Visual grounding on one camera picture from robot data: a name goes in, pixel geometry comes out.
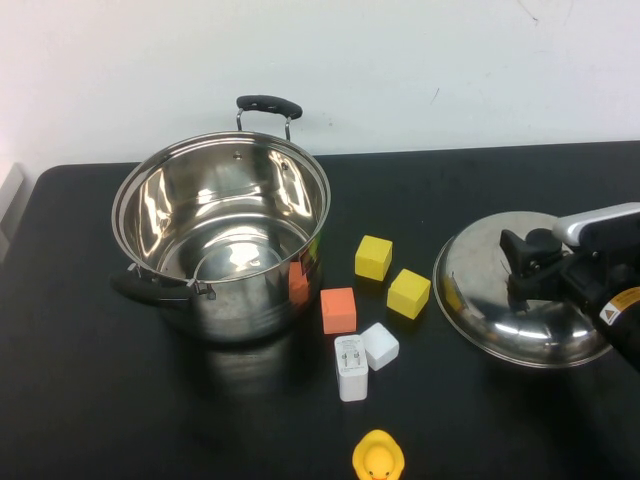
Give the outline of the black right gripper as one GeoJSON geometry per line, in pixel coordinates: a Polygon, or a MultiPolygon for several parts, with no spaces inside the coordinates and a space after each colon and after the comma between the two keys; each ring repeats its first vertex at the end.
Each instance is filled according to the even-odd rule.
{"type": "MultiPolygon", "coordinates": [[[[499,246],[510,266],[507,300],[514,311],[529,301],[563,302],[561,270],[566,261],[531,267],[530,245],[503,229],[499,246]]],[[[564,270],[566,296],[591,321],[596,331],[634,369],[639,368],[639,233],[585,230],[580,246],[564,270]]]]}

